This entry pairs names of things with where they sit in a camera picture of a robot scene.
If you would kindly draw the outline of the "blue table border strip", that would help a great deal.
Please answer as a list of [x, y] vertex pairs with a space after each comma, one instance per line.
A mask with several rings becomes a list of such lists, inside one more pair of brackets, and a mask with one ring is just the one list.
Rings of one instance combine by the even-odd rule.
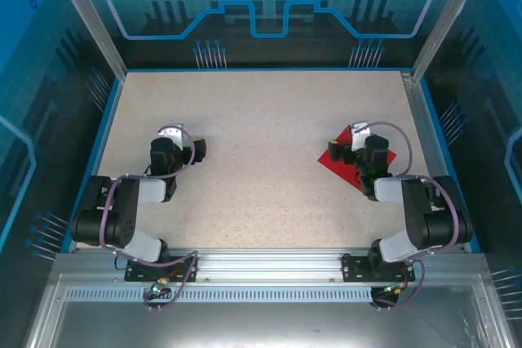
[[447, 106], [441, 112], [438, 112], [425, 77], [422, 77], [420, 86], [440, 146], [445, 171], [455, 181], [461, 197], [464, 197], [449, 147], [458, 136], [462, 135], [463, 125], [467, 118], [466, 109], [462, 107], [461, 99], [451, 99]]
[[73, 219], [76, 216], [76, 212], [80, 205], [83, 192], [86, 188], [86, 183], [91, 175], [96, 174], [98, 172], [98, 169], [100, 167], [100, 162], [103, 157], [104, 149], [108, 140], [108, 135], [113, 123], [113, 118], [117, 109], [119, 98], [121, 96], [124, 82], [125, 80], [118, 79], [117, 77], [114, 79], [111, 91], [109, 93], [108, 101], [105, 105], [105, 109], [101, 117], [100, 124], [98, 126], [95, 140], [91, 149], [91, 154], [89, 155], [89, 160], [86, 164], [85, 173], [83, 175], [82, 182], [78, 190], [77, 199], [73, 206], [71, 218], [69, 219], [69, 226], [65, 233], [65, 237], [60, 248], [61, 253], [71, 253], [76, 249], [76, 242], [72, 239], [70, 229], [72, 228]]

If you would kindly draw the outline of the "aluminium side rail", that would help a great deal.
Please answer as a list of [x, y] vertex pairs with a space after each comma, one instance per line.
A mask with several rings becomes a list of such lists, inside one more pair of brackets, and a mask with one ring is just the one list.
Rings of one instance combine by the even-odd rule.
[[[410, 110], [412, 112], [425, 162], [427, 164], [427, 170], [432, 177], [448, 175], [444, 168], [440, 146], [436, 139], [436, 133], [433, 124], [431, 123], [426, 103], [422, 97], [420, 83], [415, 84], [412, 82], [410, 71], [401, 71], [400, 75], [405, 86], [406, 96], [409, 101]], [[466, 202], [463, 197], [461, 197], [459, 190], [458, 194], [463, 203], [464, 210], [467, 211]]]

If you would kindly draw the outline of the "aluminium mounting rail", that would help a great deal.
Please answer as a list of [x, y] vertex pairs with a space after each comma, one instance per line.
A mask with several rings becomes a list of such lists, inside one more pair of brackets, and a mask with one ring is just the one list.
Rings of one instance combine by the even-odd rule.
[[[340, 285], [341, 257], [365, 256], [365, 248], [201, 249], [194, 284], [198, 285]], [[485, 256], [460, 249], [422, 257], [428, 286], [472, 286], [492, 280]], [[49, 282], [70, 285], [123, 284], [113, 255], [99, 249], [62, 253]]]

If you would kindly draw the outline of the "aluminium frame post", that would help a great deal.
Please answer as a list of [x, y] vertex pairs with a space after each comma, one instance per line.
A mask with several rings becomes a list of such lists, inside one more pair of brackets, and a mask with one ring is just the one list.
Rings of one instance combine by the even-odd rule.
[[448, 0], [412, 68], [412, 82], [419, 84], [467, 0]]
[[124, 81], [127, 68], [122, 57], [117, 51], [108, 30], [105, 28], [95, 6], [91, 0], [70, 0], [81, 16], [83, 23], [87, 27], [89, 33], [93, 37], [100, 52], [106, 59], [109, 67], [113, 71], [115, 77], [120, 81]]

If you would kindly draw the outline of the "grey metal sheet panel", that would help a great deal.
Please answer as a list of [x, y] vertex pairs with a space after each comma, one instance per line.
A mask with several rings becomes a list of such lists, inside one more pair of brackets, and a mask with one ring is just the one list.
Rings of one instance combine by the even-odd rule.
[[397, 308], [370, 303], [66, 302], [42, 297], [24, 348], [522, 348], [493, 287], [425, 286]]

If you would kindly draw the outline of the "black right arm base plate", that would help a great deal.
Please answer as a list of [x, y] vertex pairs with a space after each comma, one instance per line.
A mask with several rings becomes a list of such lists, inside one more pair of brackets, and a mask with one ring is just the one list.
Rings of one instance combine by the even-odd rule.
[[412, 267], [404, 262], [384, 262], [379, 256], [356, 256], [345, 253], [341, 257], [341, 272], [345, 283], [400, 283], [416, 280]]

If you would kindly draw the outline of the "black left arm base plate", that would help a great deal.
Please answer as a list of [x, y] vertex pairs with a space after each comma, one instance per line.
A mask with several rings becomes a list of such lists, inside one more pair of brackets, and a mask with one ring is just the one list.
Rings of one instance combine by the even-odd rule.
[[192, 258], [170, 267], [147, 267], [137, 262], [128, 261], [124, 280], [126, 282], [152, 283], [161, 278], [166, 278], [169, 282], [181, 283], [189, 272], [188, 282], [192, 283], [196, 281], [198, 261], [199, 259], [194, 262], [192, 267], [190, 267]]

